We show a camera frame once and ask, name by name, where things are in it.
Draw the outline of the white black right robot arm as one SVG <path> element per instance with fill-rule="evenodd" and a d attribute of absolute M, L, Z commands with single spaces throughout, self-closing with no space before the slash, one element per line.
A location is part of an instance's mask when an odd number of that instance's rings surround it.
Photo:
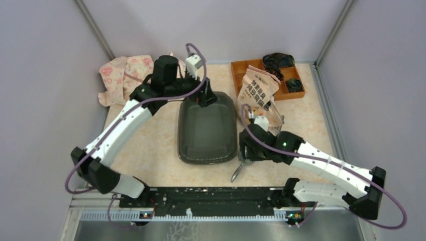
<path fill-rule="evenodd" d="M 289 178 L 283 188 L 283 201 L 289 207 L 299 203 L 322 202 L 347 208 L 353 214 L 376 220 L 383 195 L 386 171 L 366 169 L 335 158 L 291 132 L 278 135 L 258 124 L 249 124 L 239 133 L 242 159 L 273 161 L 307 169 L 326 183 Z"/>

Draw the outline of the pink cat litter bag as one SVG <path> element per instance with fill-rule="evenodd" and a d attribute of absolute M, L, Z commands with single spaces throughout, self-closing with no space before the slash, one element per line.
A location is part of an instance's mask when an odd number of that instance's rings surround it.
<path fill-rule="evenodd" d="M 284 125 L 284 116 L 278 111 L 274 99 L 274 94 L 279 90 L 278 78 L 250 65 L 242 84 L 235 104 L 238 119 L 247 124 L 250 123 L 248 110 L 241 114 L 242 105 L 247 104 L 254 115 L 263 115 L 268 118 L 269 132 L 273 135 L 278 134 Z"/>

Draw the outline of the grey metal litter scoop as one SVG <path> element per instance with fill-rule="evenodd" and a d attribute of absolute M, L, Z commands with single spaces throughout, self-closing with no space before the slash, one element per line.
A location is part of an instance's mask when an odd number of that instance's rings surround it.
<path fill-rule="evenodd" d="M 230 182 L 233 183 L 237 179 L 237 177 L 242 172 L 244 167 L 248 167 L 248 166 L 251 166 L 253 164 L 254 164 L 253 161 L 248 160 L 248 159 L 244 159 L 243 157 L 239 157 L 239 166 L 237 167 L 237 169 L 232 174 L 232 176 L 230 178 Z"/>

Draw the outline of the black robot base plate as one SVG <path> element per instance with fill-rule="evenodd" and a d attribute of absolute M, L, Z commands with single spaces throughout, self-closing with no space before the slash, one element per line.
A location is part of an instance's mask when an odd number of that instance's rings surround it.
<path fill-rule="evenodd" d="M 302 209 L 302 203 L 281 187 L 152 187 L 133 199 L 120 197 L 121 208 L 152 208 L 157 217 L 272 216 L 280 208 Z"/>

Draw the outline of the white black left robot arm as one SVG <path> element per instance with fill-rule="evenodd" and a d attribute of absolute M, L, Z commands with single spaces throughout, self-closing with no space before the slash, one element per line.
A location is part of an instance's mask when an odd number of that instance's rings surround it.
<path fill-rule="evenodd" d="M 85 148 L 72 150 L 72 173 L 102 194 L 122 194 L 137 207 L 146 207 L 151 200 L 149 186 L 136 177 L 114 171 L 111 166 L 130 137 L 169 101 L 188 98 L 201 107 L 216 102 L 207 76 L 198 76 L 200 68 L 206 68 L 205 59 L 192 53 L 185 59 L 184 76 L 179 76 L 177 58 L 160 56 L 154 62 L 153 73 L 130 94 L 120 115 Z"/>

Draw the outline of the dark grey litter box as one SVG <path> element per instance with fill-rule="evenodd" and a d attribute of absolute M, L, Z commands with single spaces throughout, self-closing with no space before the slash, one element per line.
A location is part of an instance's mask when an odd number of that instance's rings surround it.
<path fill-rule="evenodd" d="M 200 107 L 191 100 L 180 105 L 178 119 L 178 156 L 192 165 L 225 163 L 238 152 L 237 118 L 234 102 L 216 91 L 217 101 Z"/>

